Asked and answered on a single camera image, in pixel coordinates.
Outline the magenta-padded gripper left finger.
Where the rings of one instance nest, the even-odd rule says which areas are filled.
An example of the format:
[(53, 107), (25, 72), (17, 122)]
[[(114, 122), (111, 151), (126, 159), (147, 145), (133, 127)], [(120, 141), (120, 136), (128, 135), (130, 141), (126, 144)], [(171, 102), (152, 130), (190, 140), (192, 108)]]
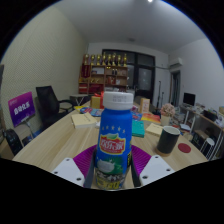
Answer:
[(96, 146), (91, 146), (74, 158), (65, 158), (52, 174), (84, 188), (90, 188), (94, 177)]

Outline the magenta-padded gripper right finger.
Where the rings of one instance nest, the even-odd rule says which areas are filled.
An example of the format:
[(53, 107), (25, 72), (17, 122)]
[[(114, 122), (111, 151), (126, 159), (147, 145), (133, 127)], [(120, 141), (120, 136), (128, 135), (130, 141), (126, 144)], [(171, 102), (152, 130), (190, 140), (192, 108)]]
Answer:
[(134, 186), (142, 187), (174, 173), (174, 170), (159, 155), (151, 156), (132, 146), (131, 172)]

